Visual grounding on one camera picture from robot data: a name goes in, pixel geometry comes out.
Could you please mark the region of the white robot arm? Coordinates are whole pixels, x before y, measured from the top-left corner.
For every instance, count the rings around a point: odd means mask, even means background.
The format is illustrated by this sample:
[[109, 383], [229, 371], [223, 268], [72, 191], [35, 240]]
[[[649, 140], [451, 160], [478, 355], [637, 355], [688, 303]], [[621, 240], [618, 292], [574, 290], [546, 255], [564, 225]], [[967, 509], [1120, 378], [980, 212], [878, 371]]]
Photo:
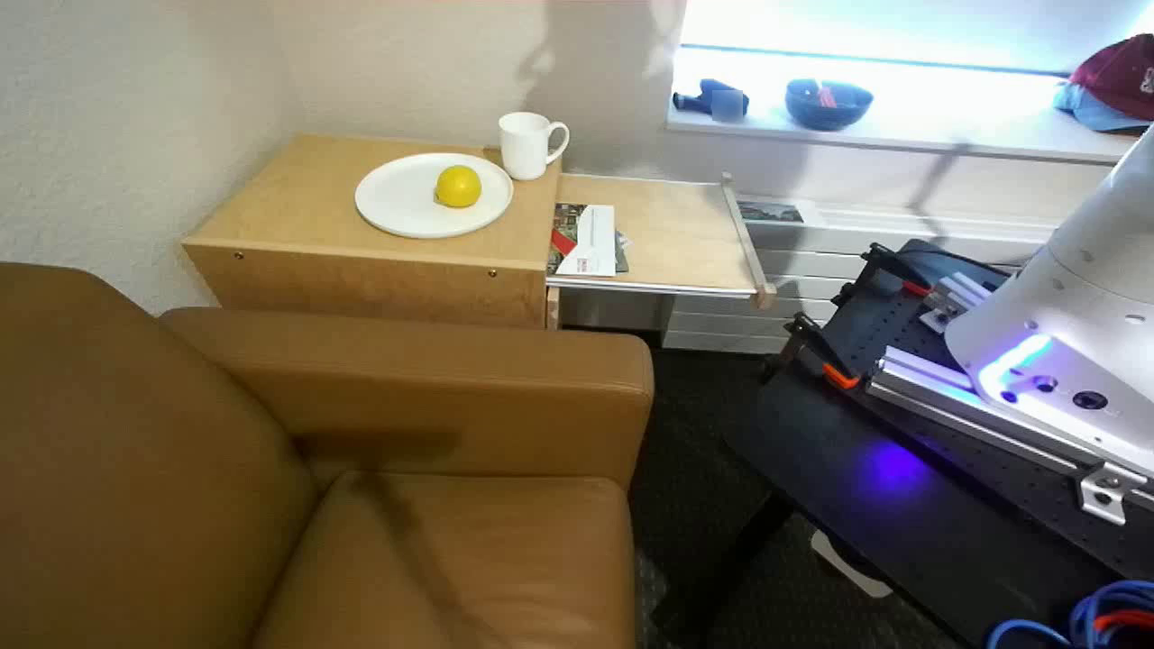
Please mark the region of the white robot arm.
[[1154, 473], [1154, 129], [945, 343], [980, 397]]

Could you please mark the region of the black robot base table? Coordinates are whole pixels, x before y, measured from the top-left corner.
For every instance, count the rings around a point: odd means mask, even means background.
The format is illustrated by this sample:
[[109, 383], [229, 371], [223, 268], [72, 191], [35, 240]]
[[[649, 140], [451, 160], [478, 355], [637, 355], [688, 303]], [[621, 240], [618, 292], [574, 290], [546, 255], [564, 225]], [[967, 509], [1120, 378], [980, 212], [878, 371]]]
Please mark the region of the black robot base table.
[[797, 351], [659, 357], [659, 417], [630, 505], [637, 545], [666, 576], [666, 639], [879, 645], [861, 592], [800, 571], [800, 528], [964, 645], [1010, 618], [1062, 622], [1092, 589], [1154, 576], [1151, 520], [1081, 517], [1068, 475], [867, 393], [892, 343], [940, 351], [918, 315], [927, 280], [957, 262], [924, 243], [874, 250], [833, 322]]

